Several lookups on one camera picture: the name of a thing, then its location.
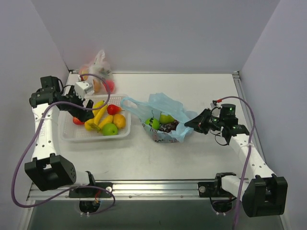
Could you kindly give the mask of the yellow banana bunch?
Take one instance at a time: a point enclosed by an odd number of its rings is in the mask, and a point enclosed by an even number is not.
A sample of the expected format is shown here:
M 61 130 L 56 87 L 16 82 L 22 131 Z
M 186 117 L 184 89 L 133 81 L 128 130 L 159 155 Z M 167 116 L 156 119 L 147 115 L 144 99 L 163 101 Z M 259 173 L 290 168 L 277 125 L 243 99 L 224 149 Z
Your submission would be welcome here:
M 103 127 L 107 124 L 113 123 L 113 115 L 107 115 L 104 119 L 103 116 L 107 111 L 108 105 L 104 105 L 98 110 L 93 110 L 94 118 L 89 119 L 84 123 L 84 127 L 87 131 L 103 132 Z

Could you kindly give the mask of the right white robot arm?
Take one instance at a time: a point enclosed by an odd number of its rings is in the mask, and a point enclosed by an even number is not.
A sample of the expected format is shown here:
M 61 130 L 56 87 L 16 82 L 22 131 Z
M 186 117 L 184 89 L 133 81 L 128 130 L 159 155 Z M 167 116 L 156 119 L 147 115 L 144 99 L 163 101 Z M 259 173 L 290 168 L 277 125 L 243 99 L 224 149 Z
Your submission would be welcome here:
M 245 175 L 242 177 L 233 172 L 217 173 L 213 187 L 207 190 L 209 196 L 236 197 L 248 217 L 284 213 L 288 183 L 268 167 L 249 140 L 251 133 L 238 123 L 234 104 L 225 103 L 204 109 L 197 117 L 186 122 L 185 126 L 203 134 L 216 131 L 243 163 L 242 171 Z

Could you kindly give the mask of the green apple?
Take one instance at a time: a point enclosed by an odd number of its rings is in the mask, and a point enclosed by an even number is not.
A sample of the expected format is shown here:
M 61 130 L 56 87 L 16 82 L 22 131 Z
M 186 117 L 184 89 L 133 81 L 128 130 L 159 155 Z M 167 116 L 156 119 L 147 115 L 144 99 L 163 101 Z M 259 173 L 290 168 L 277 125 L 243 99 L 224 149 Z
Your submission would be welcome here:
M 105 124 L 102 128 L 102 134 L 104 136 L 114 136 L 118 134 L 118 128 L 113 123 Z

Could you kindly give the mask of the purple grape bunch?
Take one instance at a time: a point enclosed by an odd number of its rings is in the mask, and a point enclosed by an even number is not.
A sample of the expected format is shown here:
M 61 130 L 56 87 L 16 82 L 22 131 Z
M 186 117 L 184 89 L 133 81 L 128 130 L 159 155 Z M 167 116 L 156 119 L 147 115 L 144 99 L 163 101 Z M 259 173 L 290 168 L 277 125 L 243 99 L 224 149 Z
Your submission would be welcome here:
M 176 130 L 178 124 L 179 122 L 174 120 L 172 123 L 160 125 L 159 131 L 170 133 L 171 131 Z

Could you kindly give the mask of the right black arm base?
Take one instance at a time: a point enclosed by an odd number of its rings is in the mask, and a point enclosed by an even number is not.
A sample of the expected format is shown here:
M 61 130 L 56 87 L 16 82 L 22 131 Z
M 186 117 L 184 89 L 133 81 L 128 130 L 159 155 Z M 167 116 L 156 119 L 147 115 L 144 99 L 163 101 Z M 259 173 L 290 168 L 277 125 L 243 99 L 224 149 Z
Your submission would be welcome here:
M 214 182 L 198 182 L 198 193 L 201 198 L 232 198 L 233 196 Z

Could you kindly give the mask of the light blue plastic bag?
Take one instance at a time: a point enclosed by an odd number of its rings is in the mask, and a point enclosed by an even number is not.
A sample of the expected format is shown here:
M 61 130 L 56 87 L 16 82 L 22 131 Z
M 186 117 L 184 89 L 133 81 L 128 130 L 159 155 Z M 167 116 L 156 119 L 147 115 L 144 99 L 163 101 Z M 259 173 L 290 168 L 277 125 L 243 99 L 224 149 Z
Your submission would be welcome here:
M 145 132 L 157 143 L 183 142 L 193 131 L 184 124 L 197 116 L 196 112 L 185 110 L 181 102 L 164 93 L 150 94 L 147 102 L 125 97 L 120 105 L 138 117 Z

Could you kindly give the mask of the orange lemon fruit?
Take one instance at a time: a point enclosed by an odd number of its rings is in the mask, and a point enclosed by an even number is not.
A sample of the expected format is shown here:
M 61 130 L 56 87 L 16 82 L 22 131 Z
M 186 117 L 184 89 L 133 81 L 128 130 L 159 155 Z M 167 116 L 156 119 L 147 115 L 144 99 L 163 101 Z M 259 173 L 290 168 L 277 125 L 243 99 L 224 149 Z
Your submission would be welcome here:
M 126 126 L 126 118 L 122 114 L 113 115 L 113 124 L 116 125 L 118 129 L 123 129 Z

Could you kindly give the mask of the green pear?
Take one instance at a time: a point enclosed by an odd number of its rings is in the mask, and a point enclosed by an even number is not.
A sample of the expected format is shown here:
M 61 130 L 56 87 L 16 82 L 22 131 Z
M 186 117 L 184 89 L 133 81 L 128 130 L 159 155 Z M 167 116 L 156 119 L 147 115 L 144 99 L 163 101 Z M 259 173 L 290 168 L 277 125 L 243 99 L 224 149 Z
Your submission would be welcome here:
M 171 115 L 161 114 L 159 118 L 159 122 L 162 125 L 167 125 L 174 122 L 174 118 Z

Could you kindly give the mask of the green watermelon ball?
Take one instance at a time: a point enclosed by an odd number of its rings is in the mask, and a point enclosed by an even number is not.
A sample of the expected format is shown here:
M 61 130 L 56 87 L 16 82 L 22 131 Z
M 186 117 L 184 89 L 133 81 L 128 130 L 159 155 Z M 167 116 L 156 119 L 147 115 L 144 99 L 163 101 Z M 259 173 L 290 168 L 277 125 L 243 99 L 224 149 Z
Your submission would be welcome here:
M 145 124 L 149 125 L 152 129 L 155 129 L 155 130 L 159 130 L 159 128 L 160 128 L 159 121 L 156 118 L 154 118 L 154 117 L 148 118 L 145 121 Z

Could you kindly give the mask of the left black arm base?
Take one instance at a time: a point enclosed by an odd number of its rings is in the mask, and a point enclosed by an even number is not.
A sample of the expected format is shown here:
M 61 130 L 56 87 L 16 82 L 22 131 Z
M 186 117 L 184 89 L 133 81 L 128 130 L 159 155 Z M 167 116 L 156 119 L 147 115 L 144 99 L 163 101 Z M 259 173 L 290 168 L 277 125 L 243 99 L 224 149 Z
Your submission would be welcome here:
M 96 182 L 95 187 L 112 191 L 112 182 Z M 76 188 L 69 191 L 69 198 L 110 198 L 111 195 L 105 191 L 96 188 Z

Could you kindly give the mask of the red apple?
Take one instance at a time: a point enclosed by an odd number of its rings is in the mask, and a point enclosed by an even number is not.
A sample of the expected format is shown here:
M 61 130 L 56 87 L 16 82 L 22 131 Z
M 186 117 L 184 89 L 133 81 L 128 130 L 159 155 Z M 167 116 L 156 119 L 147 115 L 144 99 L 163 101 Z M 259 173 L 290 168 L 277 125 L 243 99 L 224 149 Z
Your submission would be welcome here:
M 82 126 L 84 125 L 84 122 L 80 121 L 78 118 L 76 117 L 73 117 L 72 118 L 72 122 L 75 124 L 75 125 L 78 125 L 78 126 Z

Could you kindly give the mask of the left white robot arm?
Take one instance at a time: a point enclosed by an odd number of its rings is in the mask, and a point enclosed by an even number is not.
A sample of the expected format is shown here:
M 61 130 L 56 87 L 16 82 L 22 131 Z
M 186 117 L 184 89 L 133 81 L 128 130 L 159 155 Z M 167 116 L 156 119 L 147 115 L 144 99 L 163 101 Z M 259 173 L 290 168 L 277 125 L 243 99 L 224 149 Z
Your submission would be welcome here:
M 41 191 L 80 186 L 84 196 L 92 197 L 97 192 L 94 176 L 89 171 L 76 170 L 73 163 L 60 154 L 58 119 L 60 111 L 66 111 L 82 122 L 92 119 L 93 101 L 89 100 L 86 105 L 83 102 L 93 86 L 79 81 L 63 94 L 59 78 L 46 76 L 40 81 L 41 88 L 29 99 L 36 137 L 32 160 L 24 165 L 25 173 Z

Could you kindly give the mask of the red pear fruit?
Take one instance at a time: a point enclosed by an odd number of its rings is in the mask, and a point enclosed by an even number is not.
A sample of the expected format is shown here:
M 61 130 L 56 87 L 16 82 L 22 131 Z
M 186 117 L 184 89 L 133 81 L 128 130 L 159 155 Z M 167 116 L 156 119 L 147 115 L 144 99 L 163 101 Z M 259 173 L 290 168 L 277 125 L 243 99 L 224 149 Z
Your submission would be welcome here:
M 123 109 L 117 105 L 114 104 L 110 104 L 107 107 L 107 113 L 109 115 L 116 115 L 116 114 L 120 114 L 123 111 Z

